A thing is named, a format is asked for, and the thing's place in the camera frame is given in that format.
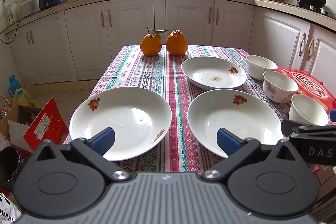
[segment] yellow plastic bag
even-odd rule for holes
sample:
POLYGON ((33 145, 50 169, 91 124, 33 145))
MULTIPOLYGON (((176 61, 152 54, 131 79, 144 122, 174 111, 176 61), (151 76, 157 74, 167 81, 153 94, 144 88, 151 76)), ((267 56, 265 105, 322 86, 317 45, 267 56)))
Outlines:
POLYGON ((27 90, 25 90, 25 88, 19 88, 19 89, 15 90, 15 94, 14 94, 14 97, 13 97, 13 105, 20 99, 20 96, 18 96, 19 91, 22 91, 22 94, 25 97, 29 106, 37 107, 37 101, 30 96, 30 94, 28 93, 27 90))

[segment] white plate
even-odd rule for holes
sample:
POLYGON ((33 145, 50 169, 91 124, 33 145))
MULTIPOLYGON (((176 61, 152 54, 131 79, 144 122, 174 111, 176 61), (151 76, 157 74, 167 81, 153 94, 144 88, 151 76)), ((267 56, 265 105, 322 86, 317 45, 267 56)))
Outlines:
POLYGON ((216 57, 193 57, 181 69, 197 87, 204 90, 233 89, 246 81, 246 73, 238 65, 216 57))
POLYGON ((211 90, 197 96, 188 109, 188 124, 196 139, 211 152, 227 158, 217 144, 217 131, 226 128, 241 139, 262 144, 283 138, 276 113, 259 98, 239 90, 211 90))
POLYGON ((115 88, 90 97, 75 110, 70 136, 73 140, 90 139, 111 127, 115 143, 104 158, 127 160, 156 146, 166 135, 171 118, 169 104, 155 92, 130 86, 115 88))

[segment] red package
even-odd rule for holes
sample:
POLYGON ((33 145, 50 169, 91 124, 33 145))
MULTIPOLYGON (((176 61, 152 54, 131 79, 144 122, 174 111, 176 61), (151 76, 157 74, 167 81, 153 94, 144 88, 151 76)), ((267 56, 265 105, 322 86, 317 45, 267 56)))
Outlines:
POLYGON ((323 86, 322 82, 308 72, 281 67, 277 68, 276 71, 292 78, 299 86, 297 93, 307 95, 319 102, 328 114, 336 108, 335 97, 323 86))

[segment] patterned tablecloth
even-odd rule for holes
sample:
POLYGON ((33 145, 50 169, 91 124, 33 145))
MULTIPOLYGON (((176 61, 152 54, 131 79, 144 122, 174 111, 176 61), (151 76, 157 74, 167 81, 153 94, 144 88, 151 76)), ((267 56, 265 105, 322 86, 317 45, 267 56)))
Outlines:
MULTIPOLYGON (((118 162, 123 169, 149 172, 190 172, 199 174, 222 160, 205 149, 194 137, 187 121, 191 101, 204 90, 190 83, 181 70, 187 58, 214 56, 229 60, 246 70, 246 56, 241 49, 208 46, 189 46, 185 56, 171 56, 163 46, 157 56, 144 56, 140 46, 125 46, 101 79, 91 95, 121 86, 138 86, 150 89, 165 98, 172 109, 172 123, 166 137, 147 153, 130 160, 118 162)), ((289 104, 270 101, 263 92, 263 83, 247 75, 240 87, 266 102, 280 120, 288 118, 289 104)))

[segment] white bowl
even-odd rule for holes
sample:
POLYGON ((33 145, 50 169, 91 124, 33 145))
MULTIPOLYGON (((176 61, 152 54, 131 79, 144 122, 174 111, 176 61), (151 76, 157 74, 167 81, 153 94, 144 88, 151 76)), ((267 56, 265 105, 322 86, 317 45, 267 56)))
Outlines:
POLYGON ((329 122, 328 114, 323 106, 303 94, 293 95, 288 117, 290 120, 313 126, 325 126, 329 122))
POLYGON ((193 57, 181 64, 184 75, 204 90, 233 89, 246 81, 246 72, 238 65, 216 57, 193 57))
POLYGON ((263 73, 267 70, 276 70, 277 64, 273 61, 257 55, 246 56, 246 70, 247 73, 254 79, 263 81, 263 73))
POLYGON ((84 101, 72 115, 69 130, 75 140, 90 139, 107 127, 113 128, 115 143, 104 158, 119 161, 156 146, 166 135, 171 118, 170 106, 159 94, 128 86, 103 91, 84 101))
POLYGON ((262 144, 283 138, 276 113, 262 100, 239 90, 210 90, 197 96, 188 109, 188 124, 197 140, 211 152, 227 158, 217 144, 217 132, 226 128, 241 139, 262 144))
POLYGON ((264 72, 263 90, 270 100, 281 104, 288 103, 298 89, 298 84, 281 72, 273 70, 264 72))

